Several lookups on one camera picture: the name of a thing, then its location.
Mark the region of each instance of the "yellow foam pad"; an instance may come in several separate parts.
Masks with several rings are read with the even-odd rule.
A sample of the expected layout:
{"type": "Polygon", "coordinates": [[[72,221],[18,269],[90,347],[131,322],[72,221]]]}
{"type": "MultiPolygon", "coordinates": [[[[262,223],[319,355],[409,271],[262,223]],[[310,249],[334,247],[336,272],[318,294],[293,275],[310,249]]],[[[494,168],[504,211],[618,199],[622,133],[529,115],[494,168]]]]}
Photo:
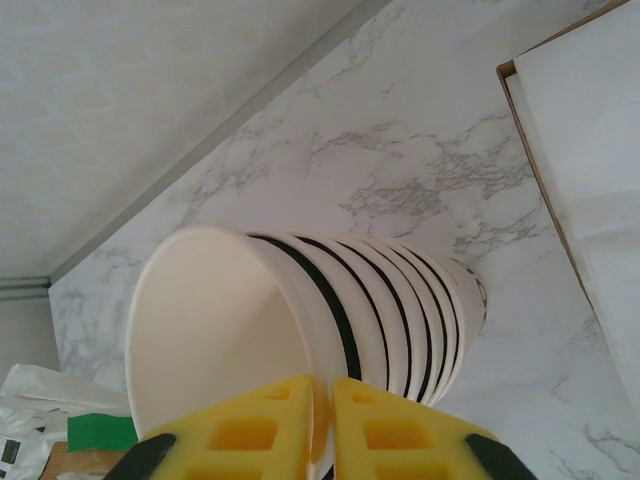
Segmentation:
{"type": "Polygon", "coordinates": [[[491,480],[465,444],[481,427],[349,378],[333,403],[336,480],[491,480]]]}
{"type": "Polygon", "coordinates": [[[313,389],[297,375],[151,431],[177,438],[153,480],[306,479],[313,389]]]}

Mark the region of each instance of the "white wall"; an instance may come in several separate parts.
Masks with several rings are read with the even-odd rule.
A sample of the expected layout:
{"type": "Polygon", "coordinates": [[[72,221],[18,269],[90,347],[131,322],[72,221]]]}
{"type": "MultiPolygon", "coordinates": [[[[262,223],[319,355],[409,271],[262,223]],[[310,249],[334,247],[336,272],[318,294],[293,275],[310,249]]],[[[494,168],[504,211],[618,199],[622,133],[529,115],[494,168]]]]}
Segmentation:
{"type": "Polygon", "coordinates": [[[59,369],[48,298],[0,302],[0,385],[16,363],[59,369]]]}

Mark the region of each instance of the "green object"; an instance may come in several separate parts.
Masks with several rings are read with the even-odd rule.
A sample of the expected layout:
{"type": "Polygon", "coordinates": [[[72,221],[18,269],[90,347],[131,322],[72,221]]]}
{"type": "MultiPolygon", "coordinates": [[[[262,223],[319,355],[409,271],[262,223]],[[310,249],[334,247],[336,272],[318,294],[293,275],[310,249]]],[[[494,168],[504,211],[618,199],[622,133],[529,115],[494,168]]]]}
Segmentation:
{"type": "Polygon", "coordinates": [[[67,421],[69,453],[83,450],[127,451],[138,436],[131,417],[90,413],[67,421]]]}

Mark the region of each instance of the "white plastic bag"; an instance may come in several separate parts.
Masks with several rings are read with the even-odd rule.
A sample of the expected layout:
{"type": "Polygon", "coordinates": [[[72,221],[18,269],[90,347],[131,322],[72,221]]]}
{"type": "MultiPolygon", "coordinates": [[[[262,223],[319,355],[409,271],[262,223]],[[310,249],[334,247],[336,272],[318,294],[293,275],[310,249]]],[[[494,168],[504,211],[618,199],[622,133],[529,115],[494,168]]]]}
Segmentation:
{"type": "Polygon", "coordinates": [[[86,413],[131,415],[125,393],[75,375],[14,365],[0,389],[0,477],[37,480],[67,419],[86,413]]]}

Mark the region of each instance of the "marble countertop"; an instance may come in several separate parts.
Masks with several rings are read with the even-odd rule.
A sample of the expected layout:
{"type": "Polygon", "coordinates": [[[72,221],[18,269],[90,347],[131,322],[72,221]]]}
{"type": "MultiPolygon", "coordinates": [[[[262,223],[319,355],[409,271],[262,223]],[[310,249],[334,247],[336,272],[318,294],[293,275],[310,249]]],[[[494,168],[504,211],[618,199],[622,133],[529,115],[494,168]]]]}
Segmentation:
{"type": "Polygon", "coordinates": [[[185,226],[399,236],[466,261],[488,292],[438,407],[540,479],[640,478],[640,424],[495,75],[602,3],[391,3],[53,285],[62,368],[124,388],[133,287],[185,226]]]}

